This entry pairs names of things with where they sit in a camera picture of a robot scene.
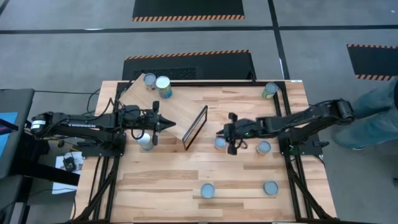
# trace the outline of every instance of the tin can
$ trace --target tin can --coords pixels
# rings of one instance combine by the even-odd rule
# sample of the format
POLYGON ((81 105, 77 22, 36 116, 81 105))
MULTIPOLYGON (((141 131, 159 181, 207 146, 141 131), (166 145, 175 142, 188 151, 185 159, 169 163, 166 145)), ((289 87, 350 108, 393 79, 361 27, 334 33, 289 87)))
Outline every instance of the tin can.
POLYGON ((155 89, 155 83, 156 83, 156 75, 152 73, 145 74, 144 76, 144 83, 147 86, 148 90, 154 90, 155 89))
POLYGON ((267 181, 263 189, 267 195, 277 195, 278 194, 278 184, 275 181, 267 181))
POLYGON ((260 155, 261 154, 265 155, 271 151, 271 144, 269 144, 269 142, 267 141, 262 141, 257 145, 256 151, 260 155))
POLYGON ((163 99, 170 98, 173 94, 170 79, 166 76, 161 76, 156 79, 156 87, 159 90, 159 95, 163 99))
POLYGON ((267 83, 262 92, 262 97, 266 100, 270 100, 274 97, 276 91, 278 91, 278 86, 275 83, 267 83))
POLYGON ((203 184, 200 188, 200 195, 205 199, 210 199, 214 196, 216 189, 213 184, 203 184))
POLYGON ((215 138, 214 139, 214 147, 216 149, 225 149, 226 141, 223 138, 215 138))
POLYGON ((147 133, 144 133, 142 138, 138 139, 137 142, 138 142, 138 145, 140 145, 142 147, 142 149, 145 151, 150 151, 154 148, 154 144, 150 140, 150 135, 147 133))

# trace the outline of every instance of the person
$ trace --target person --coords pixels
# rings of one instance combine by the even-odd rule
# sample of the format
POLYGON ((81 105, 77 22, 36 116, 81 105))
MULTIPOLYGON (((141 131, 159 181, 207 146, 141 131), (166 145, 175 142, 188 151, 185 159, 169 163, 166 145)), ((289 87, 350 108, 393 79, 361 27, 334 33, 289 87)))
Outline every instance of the person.
POLYGON ((396 79, 386 86, 375 88, 360 96, 353 107, 353 124, 332 134, 338 145, 350 149, 398 139, 398 82, 396 79))

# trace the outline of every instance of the hazard stripe tape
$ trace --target hazard stripe tape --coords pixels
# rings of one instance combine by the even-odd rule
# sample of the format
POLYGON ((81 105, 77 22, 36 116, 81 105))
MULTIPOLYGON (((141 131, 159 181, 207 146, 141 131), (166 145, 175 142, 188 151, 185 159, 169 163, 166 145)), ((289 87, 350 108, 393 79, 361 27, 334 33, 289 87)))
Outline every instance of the hazard stripe tape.
POLYGON ((385 46, 385 45, 367 45, 367 44, 347 44, 347 47, 369 47, 379 49, 396 49, 396 46, 385 46))
POLYGON ((219 50, 219 51, 212 51, 212 52, 191 52, 191 53, 179 53, 179 54, 141 55, 141 56, 126 57, 126 58, 124 58, 124 60, 159 58, 159 57, 185 57, 185 56, 194 56, 194 55, 240 54, 240 53, 249 53, 250 54, 250 50, 219 50))
POLYGON ((390 75, 355 75, 356 78, 362 79, 362 80, 377 80, 377 81, 389 81, 393 78, 396 78, 395 76, 390 76, 390 75))
POLYGON ((200 20, 237 20, 244 19, 244 15, 211 15, 211 16, 142 16, 133 17, 133 22, 160 21, 200 21, 200 20))

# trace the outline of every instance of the wooden table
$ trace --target wooden table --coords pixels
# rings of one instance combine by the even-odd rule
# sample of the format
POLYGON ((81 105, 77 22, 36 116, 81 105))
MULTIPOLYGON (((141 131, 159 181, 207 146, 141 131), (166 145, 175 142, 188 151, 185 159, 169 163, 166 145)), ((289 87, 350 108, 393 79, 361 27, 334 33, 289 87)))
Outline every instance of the wooden table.
MULTIPOLYGON (((303 83, 286 81, 285 84, 292 113, 306 109, 308 102, 303 83)), ((103 82, 96 110, 98 114, 104 110, 109 98, 115 97, 117 85, 116 81, 103 82)), ((159 141, 159 146, 153 151, 144 152, 127 135, 125 154, 120 159, 111 222, 295 221, 285 161, 276 139, 268 139, 272 144, 271 153, 263 157, 255 153, 261 139, 248 140, 248 149, 238 150, 237 156, 213 146, 215 133, 229 122, 229 112, 236 113, 238 118, 249 119, 275 115, 274 102, 261 98, 262 89, 255 86, 174 87, 173 91, 185 92, 195 102, 208 105, 208 121, 186 152, 173 141, 159 141), (262 185, 267 180, 278 183, 277 196, 264 193, 262 185), (203 199, 200 196, 204 183, 214 184, 214 198, 203 199)), ((335 216, 323 164, 313 156, 302 156, 302 160, 309 191, 327 213, 335 216)), ((80 214, 88 204, 96 161, 97 158, 91 157, 84 162, 76 193, 76 214, 80 214)), ((298 198, 304 217, 299 190, 298 198)), ((100 218, 104 217, 105 203, 103 200, 100 218)))

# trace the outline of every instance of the black floor mat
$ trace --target black floor mat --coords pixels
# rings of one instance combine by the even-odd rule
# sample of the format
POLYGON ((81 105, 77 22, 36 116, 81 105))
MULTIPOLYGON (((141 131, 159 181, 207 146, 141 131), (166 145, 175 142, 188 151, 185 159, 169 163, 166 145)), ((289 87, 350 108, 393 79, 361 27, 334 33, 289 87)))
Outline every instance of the black floor mat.
POLYGON ((355 76, 366 80, 390 80, 398 75, 398 49, 380 45, 347 45, 355 76))
POLYGON ((248 50, 225 50, 126 57, 123 80, 142 73, 165 75, 171 80, 245 80, 256 78, 248 50))
POLYGON ((136 0, 133 22, 244 19, 242 0, 136 0))

